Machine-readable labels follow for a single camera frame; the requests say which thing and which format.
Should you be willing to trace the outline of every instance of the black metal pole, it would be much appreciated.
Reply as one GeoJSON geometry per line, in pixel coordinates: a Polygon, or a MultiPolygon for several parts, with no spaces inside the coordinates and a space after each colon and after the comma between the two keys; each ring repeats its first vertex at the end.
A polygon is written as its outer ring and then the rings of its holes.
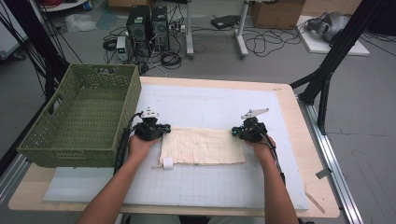
{"type": "Polygon", "coordinates": [[[363,34],[374,15],[387,1],[389,0],[362,0],[320,67],[314,73],[290,84],[295,89],[309,82],[304,92],[299,94],[299,99],[308,105],[312,105],[315,98],[321,92],[318,126],[323,134],[326,134],[326,109],[332,75],[355,45],[361,34],[363,34]]]}
{"type": "MultiPolygon", "coordinates": [[[[28,0],[4,0],[9,11],[12,13],[14,18],[20,24],[23,31],[29,37],[35,49],[40,54],[41,58],[46,60],[46,67],[44,68],[46,71],[46,101],[52,96],[55,92],[55,87],[57,86],[56,81],[61,82],[64,77],[64,73],[69,66],[69,63],[60,56],[59,52],[53,45],[50,37],[47,35],[44,27],[39,21],[33,7],[31,5],[31,1],[28,0]]],[[[5,25],[6,28],[10,28],[7,26],[7,21],[1,20],[1,22],[5,25]]],[[[11,34],[17,39],[18,35],[15,33],[13,29],[8,29],[11,34]]],[[[19,42],[24,48],[27,49],[26,43],[19,42]]],[[[12,163],[15,156],[18,154],[16,148],[21,143],[24,136],[28,133],[30,128],[35,123],[35,120],[38,118],[42,108],[44,105],[37,111],[35,116],[26,126],[26,128],[22,131],[20,136],[8,149],[5,156],[0,160],[0,176],[7,170],[8,166],[12,163]]]]}

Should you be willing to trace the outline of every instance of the desk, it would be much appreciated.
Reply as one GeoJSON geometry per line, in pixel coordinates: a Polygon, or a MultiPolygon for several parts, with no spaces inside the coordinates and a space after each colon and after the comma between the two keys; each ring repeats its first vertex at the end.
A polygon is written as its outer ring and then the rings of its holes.
{"type": "MultiPolygon", "coordinates": [[[[245,45],[245,40],[242,37],[242,32],[244,31],[245,19],[248,14],[248,2],[255,0],[244,0],[242,11],[241,11],[241,19],[239,22],[239,28],[235,30],[235,37],[238,42],[239,49],[241,51],[241,59],[248,56],[248,49],[245,45]]],[[[194,47],[192,45],[192,33],[191,33],[191,0],[187,0],[187,32],[186,32],[186,48],[187,48],[187,56],[192,59],[194,55],[194,47]]]]}
{"type": "MultiPolygon", "coordinates": [[[[300,107],[291,87],[287,84],[253,83],[219,80],[141,77],[144,84],[185,87],[229,88],[238,90],[273,91],[285,120],[290,143],[296,157],[310,209],[298,212],[298,217],[338,217],[340,212],[327,177],[318,179],[322,170],[318,153],[306,127],[300,107]]],[[[43,198],[55,169],[32,164],[11,200],[9,208],[30,211],[82,211],[85,203],[49,203],[43,198]]],[[[177,214],[198,216],[264,216],[259,209],[205,208],[181,206],[148,206],[125,204],[121,213],[177,214]]]]}

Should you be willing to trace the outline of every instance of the computer tower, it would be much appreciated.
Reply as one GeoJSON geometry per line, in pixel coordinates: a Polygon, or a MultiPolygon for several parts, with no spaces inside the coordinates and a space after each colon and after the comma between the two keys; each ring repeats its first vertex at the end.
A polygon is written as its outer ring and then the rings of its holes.
{"type": "Polygon", "coordinates": [[[168,30],[168,12],[166,7],[155,7],[152,9],[151,22],[155,38],[156,50],[168,51],[169,30],[168,30]]]}
{"type": "Polygon", "coordinates": [[[126,28],[131,42],[148,42],[153,37],[148,6],[132,6],[126,28]]]}
{"type": "Polygon", "coordinates": [[[134,44],[134,56],[139,58],[147,58],[151,55],[152,46],[147,42],[136,42],[134,44]]]}

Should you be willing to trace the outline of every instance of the floor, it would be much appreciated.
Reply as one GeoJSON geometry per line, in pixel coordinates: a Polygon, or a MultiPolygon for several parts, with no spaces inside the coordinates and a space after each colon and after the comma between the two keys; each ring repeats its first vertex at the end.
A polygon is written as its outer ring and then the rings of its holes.
{"type": "MultiPolygon", "coordinates": [[[[90,12],[66,10],[54,15],[61,21],[70,13],[87,13],[94,21],[106,21],[102,7],[90,12]]],[[[104,63],[103,37],[125,24],[115,19],[105,28],[91,32],[65,33],[64,37],[84,63],[104,63]]],[[[240,60],[236,41],[229,33],[194,33],[196,54],[185,57],[177,70],[165,70],[167,77],[291,83],[315,71],[326,55],[308,53],[304,44],[286,45],[265,58],[250,53],[240,60]]],[[[383,49],[396,53],[395,42],[370,39],[383,49]]],[[[396,110],[396,58],[361,40],[369,57],[347,56],[336,70],[329,95],[326,130],[365,223],[396,223],[396,150],[394,146],[396,110]]],[[[67,61],[78,63],[64,44],[67,61]]],[[[160,69],[147,76],[163,77],[160,69]]],[[[304,87],[295,90],[300,93],[304,87]]],[[[28,60],[7,60],[0,64],[0,156],[3,156],[44,102],[33,66],[28,60]]],[[[9,195],[0,205],[2,223],[73,223],[78,213],[36,213],[11,211],[9,195]]],[[[336,219],[310,218],[316,223],[347,223],[345,215],[336,219]]]]}

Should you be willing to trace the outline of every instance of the white board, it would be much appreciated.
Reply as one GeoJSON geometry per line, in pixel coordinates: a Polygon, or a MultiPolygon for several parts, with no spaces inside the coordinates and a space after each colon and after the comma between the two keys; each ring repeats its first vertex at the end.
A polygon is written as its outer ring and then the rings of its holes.
{"type": "MultiPolygon", "coordinates": [[[[308,209],[302,179],[274,92],[143,85],[137,111],[148,106],[160,113],[160,123],[224,130],[241,125],[241,115],[249,109],[270,108],[258,119],[265,123],[269,134],[276,140],[279,162],[294,207],[308,209]]],[[[176,164],[173,170],[164,170],[152,168],[160,158],[161,143],[158,143],[142,163],[124,202],[264,208],[262,169],[253,150],[248,145],[244,150],[246,162],[243,164],[176,164]]],[[[57,168],[44,200],[89,202],[112,173],[110,168],[57,168]]]]}
{"type": "MultiPolygon", "coordinates": [[[[300,25],[310,19],[312,19],[312,17],[300,16],[300,19],[297,21],[297,25],[300,25]]],[[[331,49],[329,47],[329,43],[326,42],[321,35],[318,35],[314,31],[305,31],[305,26],[306,24],[304,24],[301,29],[298,29],[298,31],[300,32],[300,37],[303,40],[308,52],[328,53],[331,49]]],[[[370,52],[358,40],[347,55],[368,56],[370,55],[370,52]]]]}

